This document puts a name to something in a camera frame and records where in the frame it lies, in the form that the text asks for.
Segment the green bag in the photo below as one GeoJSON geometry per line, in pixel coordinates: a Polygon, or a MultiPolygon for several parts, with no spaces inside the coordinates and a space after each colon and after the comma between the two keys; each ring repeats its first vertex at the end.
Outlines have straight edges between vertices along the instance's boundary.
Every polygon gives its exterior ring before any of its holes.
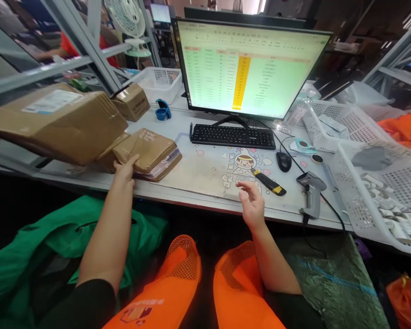
{"type": "MultiPolygon", "coordinates": [[[[52,250],[64,258],[82,257],[99,220],[103,200],[83,196],[23,227],[0,250],[0,327],[33,328],[29,278],[52,250]]],[[[159,247],[167,227],[158,209],[139,205],[133,210],[131,236],[121,288],[130,287],[159,247]]],[[[69,280],[75,284],[76,272],[69,280]]]]}

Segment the tape roll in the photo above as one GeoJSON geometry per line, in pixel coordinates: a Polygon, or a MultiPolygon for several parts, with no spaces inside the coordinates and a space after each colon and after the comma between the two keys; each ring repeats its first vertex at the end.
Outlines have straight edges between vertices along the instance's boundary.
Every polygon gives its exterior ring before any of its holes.
{"type": "Polygon", "coordinates": [[[311,160],[313,163],[322,164],[324,162],[323,158],[317,154],[313,154],[311,156],[311,160]]]}

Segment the orange plastic bag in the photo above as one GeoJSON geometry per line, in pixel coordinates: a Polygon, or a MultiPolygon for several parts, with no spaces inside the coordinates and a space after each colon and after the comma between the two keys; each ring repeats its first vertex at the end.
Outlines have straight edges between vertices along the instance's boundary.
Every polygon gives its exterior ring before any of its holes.
{"type": "Polygon", "coordinates": [[[378,122],[395,141],[411,149],[411,113],[378,122]]]}
{"type": "Polygon", "coordinates": [[[263,299],[253,241],[221,257],[215,267],[213,297],[220,329],[285,329],[263,299]]]}
{"type": "Polygon", "coordinates": [[[201,280],[201,259],[188,235],[172,241],[153,282],[104,329],[177,329],[201,280]]]}
{"type": "Polygon", "coordinates": [[[411,329],[411,278],[404,274],[390,283],[387,294],[396,312],[401,329],[411,329]]]}

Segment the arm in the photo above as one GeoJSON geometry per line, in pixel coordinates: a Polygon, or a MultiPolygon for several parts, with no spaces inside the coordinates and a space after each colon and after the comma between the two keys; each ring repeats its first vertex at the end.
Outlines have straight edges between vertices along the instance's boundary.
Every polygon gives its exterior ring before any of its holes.
{"type": "Polygon", "coordinates": [[[68,54],[68,52],[66,52],[62,47],[58,48],[58,49],[52,49],[48,52],[43,52],[43,53],[35,53],[33,55],[33,57],[37,60],[37,61],[42,61],[45,59],[51,59],[53,55],[58,55],[61,58],[67,58],[70,55],[68,54]]]}
{"type": "Polygon", "coordinates": [[[239,198],[243,207],[243,219],[253,235],[260,276],[266,289],[301,295],[301,287],[289,264],[275,243],[264,218],[265,201],[252,182],[239,181],[239,198]]]}
{"type": "Polygon", "coordinates": [[[76,286],[92,279],[103,279],[113,286],[116,295],[119,291],[131,231],[132,166],[137,159],[135,155],[124,165],[115,163],[113,185],[82,258],[76,286]]]}

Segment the desk mat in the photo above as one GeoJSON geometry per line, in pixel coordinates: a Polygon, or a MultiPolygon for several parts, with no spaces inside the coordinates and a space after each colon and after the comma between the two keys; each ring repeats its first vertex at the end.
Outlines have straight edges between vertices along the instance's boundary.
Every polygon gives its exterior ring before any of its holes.
{"type": "MultiPolygon", "coordinates": [[[[278,150],[192,144],[186,133],[180,133],[175,142],[183,155],[182,160],[159,183],[152,184],[239,201],[236,182],[247,180],[256,184],[265,199],[266,208],[298,214],[300,208],[306,206],[304,188],[295,180],[301,172],[294,163],[289,172],[282,172],[277,165],[278,150]],[[251,168],[260,169],[285,188],[287,193],[284,196],[272,193],[253,176],[251,168]]],[[[349,223],[347,215],[341,212],[344,205],[333,185],[327,165],[313,163],[306,154],[293,151],[290,154],[303,170],[312,171],[326,183],[324,196],[341,214],[343,221],[349,223]]],[[[320,218],[338,222],[326,201],[321,202],[320,218]]]]}

